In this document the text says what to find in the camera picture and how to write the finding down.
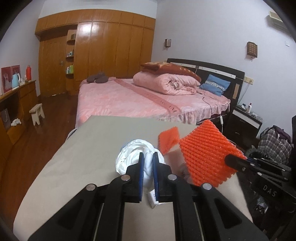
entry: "beige tabletop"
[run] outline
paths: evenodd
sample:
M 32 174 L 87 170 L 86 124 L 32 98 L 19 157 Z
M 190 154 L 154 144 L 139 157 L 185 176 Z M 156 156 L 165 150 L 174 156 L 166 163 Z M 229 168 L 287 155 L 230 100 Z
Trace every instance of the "beige tabletop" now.
M 196 126 L 146 118 L 92 116 L 62 145 L 46 164 L 26 193 L 17 212 L 13 232 L 26 241 L 87 184 L 110 183 L 119 176 L 115 160 L 120 148 L 134 139 L 143 139 L 157 148 L 160 132 L 173 126 L 180 137 Z M 178 174 L 184 162 L 178 145 L 165 155 L 165 161 Z M 242 213 L 251 219 L 236 175 L 218 187 Z M 123 241 L 175 240 L 173 205 L 151 209 L 146 195 L 140 204 L 126 203 Z

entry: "nightstand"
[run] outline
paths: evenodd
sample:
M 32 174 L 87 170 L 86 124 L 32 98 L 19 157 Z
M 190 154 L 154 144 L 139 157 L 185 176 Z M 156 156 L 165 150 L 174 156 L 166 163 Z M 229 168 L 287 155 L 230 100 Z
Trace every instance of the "nightstand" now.
M 259 132 L 262 122 L 237 106 L 229 117 L 223 135 L 239 147 L 250 148 Z

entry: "small stool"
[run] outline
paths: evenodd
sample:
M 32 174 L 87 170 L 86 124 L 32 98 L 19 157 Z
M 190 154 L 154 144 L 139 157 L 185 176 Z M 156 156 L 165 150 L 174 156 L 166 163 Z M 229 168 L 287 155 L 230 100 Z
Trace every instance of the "small stool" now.
M 39 120 L 40 115 L 42 116 L 43 119 L 45 118 L 45 115 L 42 109 L 42 104 L 35 105 L 29 112 L 32 113 L 33 125 L 35 125 L 36 122 L 38 125 L 40 125 L 40 120 Z

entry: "red picture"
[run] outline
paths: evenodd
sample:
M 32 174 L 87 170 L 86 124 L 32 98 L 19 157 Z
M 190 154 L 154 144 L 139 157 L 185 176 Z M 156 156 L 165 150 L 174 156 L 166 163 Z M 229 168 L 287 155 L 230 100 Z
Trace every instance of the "red picture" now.
M 1 78 L 2 78 L 2 85 L 3 85 L 3 91 L 4 93 L 11 90 L 11 81 L 12 81 L 12 75 L 11 75 L 11 67 L 5 67 L 1 68 Z
M 20 74 L 20 66 L 19 65 L 11 66 L 11 72 L 12 72 L 12 75 L 17 73 Z

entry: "black headboard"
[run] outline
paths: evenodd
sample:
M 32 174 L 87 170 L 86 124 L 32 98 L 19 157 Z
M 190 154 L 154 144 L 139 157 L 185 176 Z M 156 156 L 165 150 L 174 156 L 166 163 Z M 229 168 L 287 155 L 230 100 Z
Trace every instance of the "black headboard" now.
M 201 77 L 201 84 L 203 84 L 207 80 L 210 74 L 219 77 L 220 79 L 229 81 L 230 86 L 227 88 L 223 95 L 231 100 L 231 111 L 238 104 L 239 95 L 242 90 L 242 84 L 244 81 L 244 72 L 217 64 L 195 60 L 168 58 L 167 62 L 175 63 L 190 69 Z

